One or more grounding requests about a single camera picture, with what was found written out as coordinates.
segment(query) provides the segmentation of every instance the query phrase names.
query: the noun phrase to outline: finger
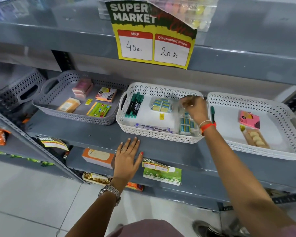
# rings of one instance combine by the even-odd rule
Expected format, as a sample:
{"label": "finger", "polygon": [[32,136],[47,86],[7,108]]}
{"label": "finger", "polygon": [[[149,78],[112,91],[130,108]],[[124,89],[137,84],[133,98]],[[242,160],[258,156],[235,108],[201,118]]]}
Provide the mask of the finger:
{"label": "finger", "polygon": [[130,138],[128,138],[128,140],[125,142],[125,145],[121,149],[121,153],[125,153],[127,151],[129,143],[130,143]]}
{"label": "finger", "polygon": [[123,146],[123,143],[121,142],[120,145],[117,147],[117,151],[116,151],[117,155],[121,153],[122,146]]}
{"label": "finger", "polygon": [[139,166],[141,165],[142,161],[143,161],[143,156],[144,153],[141,152],[136,160],[136,162],[134,163],[134,171],[137,171]]}
{"label": "finger", "polygon": [[134,146],[136,145],[137,142],[137,136],[135,136],[135,138],[133,139],[132,143],[130,144],[130,146],[128,147],[126,153],[130,154],[134,148]]}
{"label": "finger", "polygon": [[135,157],[135,155],[136,155],[136,153],[137,153],[137,151],[138,151],[139,145],[140,145],[140,140],[138,140],[138,141],[136,142],[136,145],[134,146],[132,152],[130,153],[130,156],[131,156],[133,159],[134,159],[134,157]]}

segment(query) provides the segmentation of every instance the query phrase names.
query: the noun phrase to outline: small yellow sticker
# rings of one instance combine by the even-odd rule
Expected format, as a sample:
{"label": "small yellow sticker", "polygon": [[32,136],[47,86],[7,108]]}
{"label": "small yellow sticker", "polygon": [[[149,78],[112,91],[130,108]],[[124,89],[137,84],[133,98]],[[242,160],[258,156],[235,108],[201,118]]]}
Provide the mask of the small yellow sticker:
{"label": "small yellow sticker", "polygon": [[88,99],[85,105],[90,105],[90,103],[93,101],[93,99]]}

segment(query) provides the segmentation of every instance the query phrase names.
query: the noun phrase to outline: silver watch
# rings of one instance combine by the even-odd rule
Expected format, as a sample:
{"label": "silver watch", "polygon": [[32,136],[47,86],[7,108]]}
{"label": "silver watch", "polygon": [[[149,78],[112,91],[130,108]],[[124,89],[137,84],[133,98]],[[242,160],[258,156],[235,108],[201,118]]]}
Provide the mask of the silver watch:
{"label": "silver watch", "polygon": [[114,187],[114,186],[111,186],[110,184],[107,184],[106,186],[104,186],[101,190],[100,190],[100,192],[99,192],[99,194],[98,194],[98,197],[100,196],[100,195],[102,195],[105,191],[110,191],[110,192],[112,192],[114,195],[116,195],[116,205],[115,206],[118,206],[118,204],[120,203],[120,201],[121,201],[121,194],[120,194],[120,192]]}

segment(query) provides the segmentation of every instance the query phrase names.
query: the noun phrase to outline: sneaker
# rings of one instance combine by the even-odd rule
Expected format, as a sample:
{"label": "sneaker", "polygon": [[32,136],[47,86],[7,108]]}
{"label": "sneaker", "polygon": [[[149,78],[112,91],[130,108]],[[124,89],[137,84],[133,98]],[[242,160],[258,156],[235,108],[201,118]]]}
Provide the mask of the sneaker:
{"label": "sneaker", "polygon": [[217,229],[210,226],[205,221],[195,220],[192,223],[192,227],[193,227],[194,232],[199,237],[226,237],[226,235],[219,233]]}

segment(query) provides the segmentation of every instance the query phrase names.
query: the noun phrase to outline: red wristband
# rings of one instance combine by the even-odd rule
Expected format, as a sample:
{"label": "red wristband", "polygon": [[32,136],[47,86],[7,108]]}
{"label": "red wristband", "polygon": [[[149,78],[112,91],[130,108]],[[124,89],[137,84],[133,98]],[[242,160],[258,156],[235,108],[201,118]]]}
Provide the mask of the red wristband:
{"label": "red wristband", "polygon": [[214,126],[215,128],[216,128],[216,126],[217,126],[217,124],[216,124],[216,122],[214,122],[214,123],[209,123],[209,124],[206,124],[206,125],[203,125],[200,129],[201,129],[201,131],[202,131],[202,135],[204,134],[204,131],[208,128],[208,127],[210,127],[210,126]]}

